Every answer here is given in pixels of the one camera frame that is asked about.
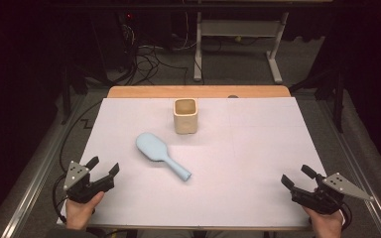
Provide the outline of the metal floor rail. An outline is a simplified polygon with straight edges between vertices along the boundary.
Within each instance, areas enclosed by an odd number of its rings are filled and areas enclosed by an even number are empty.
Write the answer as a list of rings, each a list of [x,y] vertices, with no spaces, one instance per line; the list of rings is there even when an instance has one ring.
[[[10,198],[15,201],[16,207],[11,212],[0,238],[20,236],[54,166],[57,152],[61,148],[69,125],[73,122],[73,116],[82,106],[84,99],[84,95],[73,96],[70,99],[70,111],[67,116],[64,115],[62,101],[60,99],[57,101],[60,112],[57,113],[53,124],[10,192]]]
[[[353,218],[343,237],[381,238],[381,156],[352,106],[343,108],[341,130],[332,121],[328,102],[321,101],[318,108],[339,150],[337,156],[322,158],[325,169],[348,176],[374,197],[372,201],[347,200]]]

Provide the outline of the white metal desk frame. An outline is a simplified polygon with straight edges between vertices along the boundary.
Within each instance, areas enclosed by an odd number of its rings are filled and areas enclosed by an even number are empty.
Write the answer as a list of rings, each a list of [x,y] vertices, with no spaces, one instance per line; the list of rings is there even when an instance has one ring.
[[[273,38],[272,50],[265,53],[270,71],[276,84],[282,84],[283,78],[279,71],[276,54],[287,25],[289,13],[282,14],[275,21],[246,21],[246,20],[203,20],[201,14],[196,17],[196,42],[193,63],[193,80],[202,81],[202,52],[203,37],[248,37]]]

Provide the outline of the black equipment rack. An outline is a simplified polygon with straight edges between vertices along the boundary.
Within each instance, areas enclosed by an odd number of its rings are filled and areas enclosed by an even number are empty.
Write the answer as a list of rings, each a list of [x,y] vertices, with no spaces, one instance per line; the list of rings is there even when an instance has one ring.
[[[91,21],[98,42],[103,67],[108,70],[127,70],[132,67],[132,44],[127,40],[130,31],[117,12],[94,13]]]

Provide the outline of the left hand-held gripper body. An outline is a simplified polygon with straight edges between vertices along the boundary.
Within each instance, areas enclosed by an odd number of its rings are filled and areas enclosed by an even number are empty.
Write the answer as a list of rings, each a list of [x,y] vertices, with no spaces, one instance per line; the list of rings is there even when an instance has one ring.
[[[91,181],[90,170],[85,165],[71,161],[66,172],[63,190],[70,200],[87,203],[100,191],[107,192],[114,187],[114,180],[107,180],[107,176]]]

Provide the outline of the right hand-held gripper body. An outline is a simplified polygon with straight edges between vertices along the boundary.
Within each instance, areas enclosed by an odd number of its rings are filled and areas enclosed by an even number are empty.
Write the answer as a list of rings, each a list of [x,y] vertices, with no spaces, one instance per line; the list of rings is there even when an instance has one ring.
[[[346,195],[367,201],[375,200],[372,195],[359,188],[340,173],[328,177],[317,173],[308,173],[308,176],[317,182],[317,188],[314,191],[307,191],[296,187],[291,182],[291,198],[293,202],[317,213],[333,214],[340,210]]]

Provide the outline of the black metal stand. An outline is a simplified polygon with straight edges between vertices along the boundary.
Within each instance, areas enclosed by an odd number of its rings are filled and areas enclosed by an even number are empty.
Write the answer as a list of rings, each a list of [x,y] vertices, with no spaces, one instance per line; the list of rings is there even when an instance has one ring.
[[[342,133],[344,77],[340,67],[331,66],[309,75],[292,85],[289,90],[294,93],[302,88],[314,88],[316,100],[328,100],[330,97],[333,99],[332,121],[337,131]]]
[[[70,89],[80,95],[87,93],[88,88],[85,83],[85,72],[77,64],[65,64],[61,71],[62,76],[62,99],[63,99],[63,120],[64,125],[71,113]]]

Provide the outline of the light blue hairbrush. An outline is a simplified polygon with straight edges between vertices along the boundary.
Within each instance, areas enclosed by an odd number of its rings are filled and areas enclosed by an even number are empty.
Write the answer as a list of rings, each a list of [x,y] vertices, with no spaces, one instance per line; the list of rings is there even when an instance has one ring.
[[[136,147],[149,160],[166,163],[181,180],[188,181],[190,179],[191,172],[170,157],[167,145],[156,135],[152,133],[140,134],[136,139]]]

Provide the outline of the white table sheet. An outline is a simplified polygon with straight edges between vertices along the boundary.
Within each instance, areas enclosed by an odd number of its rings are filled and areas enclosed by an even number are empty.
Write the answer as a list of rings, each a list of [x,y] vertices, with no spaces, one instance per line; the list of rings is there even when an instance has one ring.
[[[99,158],[100,179],[119,164],[115,186],[90,220],[110,228],[204,228],[303,230],[308,218],[282,185],[316,184],[301,171],[323,171],[318,152],[293,97],[201,98],[198,128],[174,129],[170,98],[105,99],[81,160]],[[164,162],[149,160],[136,147],[152,133],[170,157],[191,172],[181,180]]]

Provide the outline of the beige square cup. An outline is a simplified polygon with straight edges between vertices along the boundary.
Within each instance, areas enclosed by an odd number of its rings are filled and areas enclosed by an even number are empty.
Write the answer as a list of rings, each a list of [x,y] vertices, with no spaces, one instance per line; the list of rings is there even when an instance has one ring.
[[[177,134],[194,134],[197,131],[198,108],[194,98],[179,98],[173,107]]]

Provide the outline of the person's left hand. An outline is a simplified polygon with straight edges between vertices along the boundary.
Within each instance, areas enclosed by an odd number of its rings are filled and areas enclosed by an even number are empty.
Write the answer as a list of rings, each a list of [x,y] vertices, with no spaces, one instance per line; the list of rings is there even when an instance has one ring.
[[[65,205],[67,229],[84,231],[88,226],[88,222],[93,214],[93,210],[101,202],[104,192],[100,191],[87,203],[78,203],[68,200]]]

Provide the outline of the person's right hand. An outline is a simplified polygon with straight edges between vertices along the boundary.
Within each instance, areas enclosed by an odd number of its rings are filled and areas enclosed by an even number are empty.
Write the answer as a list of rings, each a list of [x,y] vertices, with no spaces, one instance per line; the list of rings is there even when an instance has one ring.
[[[341,238],[343,217],[339,211],[326,215],[307,207],[303,207],[303,210],[312,221],[316,238]]]

